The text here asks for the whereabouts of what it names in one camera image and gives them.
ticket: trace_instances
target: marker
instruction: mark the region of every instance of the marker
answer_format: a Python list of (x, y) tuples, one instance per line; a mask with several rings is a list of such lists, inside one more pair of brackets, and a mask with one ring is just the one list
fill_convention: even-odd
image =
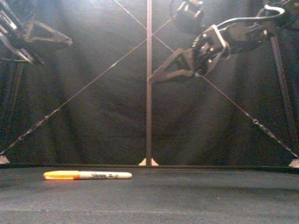
[(42, 177), (46, 180), (131, 179), (132, 173), (119, 171), (46, 171)]

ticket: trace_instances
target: black fabric backdrop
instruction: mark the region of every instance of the black fabric backdrop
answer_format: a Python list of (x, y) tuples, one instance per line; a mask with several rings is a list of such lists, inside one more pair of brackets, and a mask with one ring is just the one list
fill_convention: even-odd
[[(117, 2), (145, 26), (145, 0)], [(69, 36), (73, 45), (49, 55), (44, 59), (44, 66), (24, 67), (10, 122), (6, 120), (5, 109), (14, 65), (1, 63), (2, 127), (10, 127), (1, 131), (5, 140), (2, 148), (100, 77), (8, 151), (10, 162), (137, 165), (144, 159), (145, 28), (117, 2), (38, 1), (36, 19)], [(153, 1), (153, 32), (163, 26), (155, 36), (175, 50), (189, 47), (196, 36), (181, 33), (173, 23), (165, 24), (169, 19), (169, 2)], [(204, 1), (203, 23), (209, 26), (229, 18), (255, 16), (261, 2)], [(287, 72), (296, 113), (295, 35), (285, 31), (280, 44), (291, 67)], [(1, 54), (10, 56), (5, 49)], [(172, 51), (153, 37), (153, 69), (171, 54)], [(253, 52), (233, 55), (221, 61), (207, 78), (289, 145), (269, 42)], [(289, 164), (292, 157), (288, 151), (260, 131), (204, 79), (153, 86), (152, 112), (153, 159), (157, 164)]]

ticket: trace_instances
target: wire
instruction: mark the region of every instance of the wire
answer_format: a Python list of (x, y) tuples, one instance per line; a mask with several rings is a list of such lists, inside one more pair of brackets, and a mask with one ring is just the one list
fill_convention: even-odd
[(276, 18), (280, 18), (285, 14), (285, 10), (283, 8), (272, 7), (268, 4), (265, 4), (264, 7), (265, 7), (265, 10), (276, 11), (279, 12), (279, 14), (269, 17), (236, 17), (220, 23), (217, 27), (221, 27), (223, 25), (228, 25), (232, 23), (239, 23), (239, 22), (261, 22), (261, 21), (273, 20)]
[(16, 62), (16, 63), (28, 63), (28, 61), (24, 60), (24, 59), (5, 59), (5, 58), (0, 58), (0, 61), (2, 61), (2, 62)]

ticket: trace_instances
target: vertical metal rod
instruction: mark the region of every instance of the vertical metal rod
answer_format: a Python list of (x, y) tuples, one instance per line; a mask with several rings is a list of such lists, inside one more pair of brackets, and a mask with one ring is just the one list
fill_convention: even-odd
[[(147, 0), (147, 79), (152, 75), (152, 0)], [(152, 165), (152, 85), (145, 88), (145, 165)]]
[(293, 111), (291, 108), (291, 100), (289, 100), (287, 81), (285, 81), (285, 70), (284, 70), (281, 53), (280, 53), (280, 49), (279, 49), (276, 36), (273, 36), (271, 38), (271, 44), (272, 44), (272, 51), (273, 51), (273, 56), (275, 56), (275, 66), (276, 66), (276, 73), (277, 73), (277, 79), (279, 79), (279, 84), (280, 84), (280, 91), (281, 91), (281, 96), (283, 96), (287, 129), (288, 129), (288, 134), (291, 137), (291, 145), (292, 145), (291, 148), (293, 148), (293, 150), (296, 152), (299, 152), (299, 145), (297, 145), (299, 142), (297, 142), (297, 135), (296, 135), (297, 133), (295, 130), (295, 116), (293, 116)]

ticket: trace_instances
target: orange marker cap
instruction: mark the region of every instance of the orange marker cap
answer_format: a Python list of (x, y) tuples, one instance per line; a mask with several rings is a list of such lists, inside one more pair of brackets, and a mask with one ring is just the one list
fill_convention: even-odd
[(80, 178), (80, 172), (78, 171), (46, 171), (42, 174), (42, 177), (46, 180), (54, 180), (54, 179), (73, 180)]

